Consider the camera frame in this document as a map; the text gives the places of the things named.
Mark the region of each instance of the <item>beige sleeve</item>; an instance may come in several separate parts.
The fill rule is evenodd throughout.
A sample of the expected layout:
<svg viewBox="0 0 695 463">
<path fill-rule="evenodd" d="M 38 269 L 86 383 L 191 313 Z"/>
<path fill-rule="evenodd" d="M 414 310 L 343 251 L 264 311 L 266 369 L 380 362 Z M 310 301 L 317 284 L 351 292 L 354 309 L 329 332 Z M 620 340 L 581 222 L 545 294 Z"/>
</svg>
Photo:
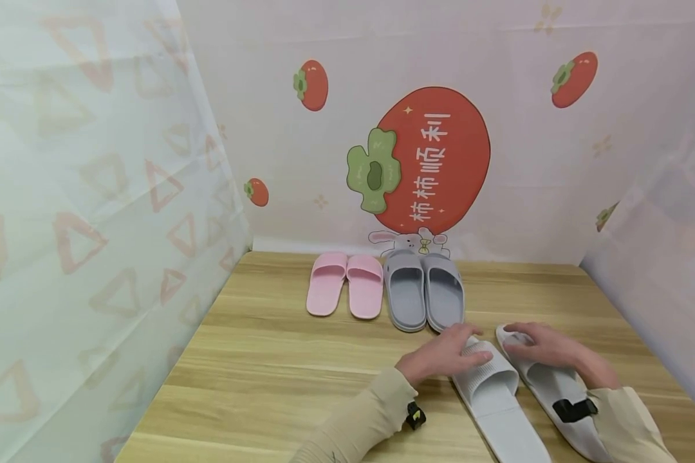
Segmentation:
<svg viewBox="0 0 695 463">
<path fill-rule="evenodd" d="M 397 369 L 381 372 L 367 389 L 339 406 L 291 462 L 360 462 L 374 445 L 402 429 L 407 405 L 416 396 L 417 391 Z"/>
<path fill-rule="evenodd" d="M 631 387 L 588 392 L 599 413 L 593 415 L 597 434 L 615 463 L 676 463 L 651 418 Z"/>
</svg>

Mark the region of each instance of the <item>pink slipper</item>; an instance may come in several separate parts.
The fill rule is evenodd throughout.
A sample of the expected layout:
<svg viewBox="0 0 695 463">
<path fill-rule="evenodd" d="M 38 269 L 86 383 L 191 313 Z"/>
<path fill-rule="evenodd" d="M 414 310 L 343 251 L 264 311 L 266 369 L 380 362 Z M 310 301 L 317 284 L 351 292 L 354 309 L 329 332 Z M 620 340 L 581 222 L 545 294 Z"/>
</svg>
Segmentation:
<svg viewBox="0 0 695 463">
<path fill-rule="evenodd" d="M 356 318 L 370 320 L 381 313 L 384 296 L 384 272 L 370 255 L 353 255 L 347 262 L 349 311 Z"/>
<path fill-rule="evenodd" d="M 323 317 L 335 311 L 347 266 L 348 256 L 345 253 L 324 253 L 317 257 L 306 294 L 307 312 Z"/>
</svg>

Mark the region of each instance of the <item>black clip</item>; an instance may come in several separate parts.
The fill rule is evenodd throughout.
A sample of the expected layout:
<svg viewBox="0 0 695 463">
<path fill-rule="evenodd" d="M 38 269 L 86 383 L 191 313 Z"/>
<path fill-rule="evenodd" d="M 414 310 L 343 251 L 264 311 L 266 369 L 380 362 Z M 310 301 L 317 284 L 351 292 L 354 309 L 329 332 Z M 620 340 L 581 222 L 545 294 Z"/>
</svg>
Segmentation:
<svg viewBox="0 0 695 463">
<path fill-rule="evenodd" d="M 568 399 L 561 399 L 553 404 L 553 411 L 565 423 L 576 423 L 598 413 L 597 406 L 590 399 L 584 399 L 576 404 L 572 404 Z"/>
<path fill-rule="evenodd" d="M 409 424 L 410 428 L 412 428 L 412 431 L 416 430 L 419 428 L 421 425 L 427 421 L 427 416 L 425 416 L 425 412 L 422 411 L 422 409 L 417 406 L 416 401 L 411 401 L 407 405 L 407 424 Z"/>
</svg>

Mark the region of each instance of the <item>white slipper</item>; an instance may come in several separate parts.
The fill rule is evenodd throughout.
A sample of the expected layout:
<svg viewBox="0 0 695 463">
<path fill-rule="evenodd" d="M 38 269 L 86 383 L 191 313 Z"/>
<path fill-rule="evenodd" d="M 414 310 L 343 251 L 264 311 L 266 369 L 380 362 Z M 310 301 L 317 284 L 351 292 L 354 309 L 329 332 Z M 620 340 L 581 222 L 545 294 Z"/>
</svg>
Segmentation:
<svg viewBox="0 0 695 463">
<path fill-rule="evenodd" d="M 519 375 L 497 347 L 471 336 L 463 355 L 487 350 L 487 364 L 451 377 L 500 463 L 551 463 L 546 445 L 515 399 Z"/>
<path fill-rule="evenodd" d="M 505 343 L 508 345 L 533 343 L 528 335 L 521 332 L 507 332 L 503 328 L 504 325 L 497 327 L 497 341 L 502 346 L 503 351 L 505 351 Z M 592 462 L 611 463 L 613 461 L 605 446 L 602 445 L 599 435 L 597 435 L 595 422 L 592 421 L 591 416 L 576 423 L 565 423 L 553 410 L 553 404 L 561 399 L 568 399 L 572 404 L 587 399 L 587 391 L 577 382 L 575 371 L 519 359 L 509 356 L 507 351 L 505 351 L 505 356 L 520 371 L 520 376 L 528 385 L 528 389 L 531 390 L 538 403 L 541 404 L 543 410 L 546 410 L 548 417 L 556 424 L 573 449 Z"/>
</svg>

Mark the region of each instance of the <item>cartoon rabbit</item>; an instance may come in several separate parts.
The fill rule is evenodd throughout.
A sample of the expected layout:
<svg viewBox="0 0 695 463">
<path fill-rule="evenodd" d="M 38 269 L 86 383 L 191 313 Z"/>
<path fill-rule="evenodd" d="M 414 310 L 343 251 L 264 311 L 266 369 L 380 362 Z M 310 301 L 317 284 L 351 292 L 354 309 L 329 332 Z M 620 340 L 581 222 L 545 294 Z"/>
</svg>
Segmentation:
<svg viewBox="0 0 695 463">
<path fill-rule="evenodd" d="M 381 255 L 396 249 L 408 249 L 420 255 L 438 253 L 450 257 L 450 249 L 443 247 L 448 242 L 448 236 L 432 235 L 432 232 L 426 227 L 420 228 L 417 233 L 407 234 L 400 234 L 391 230 L 371 232 L 368 235 L 368 240 L 373 244 L 393 242 L 393 247 L 385 250 Z"/>
</svg>

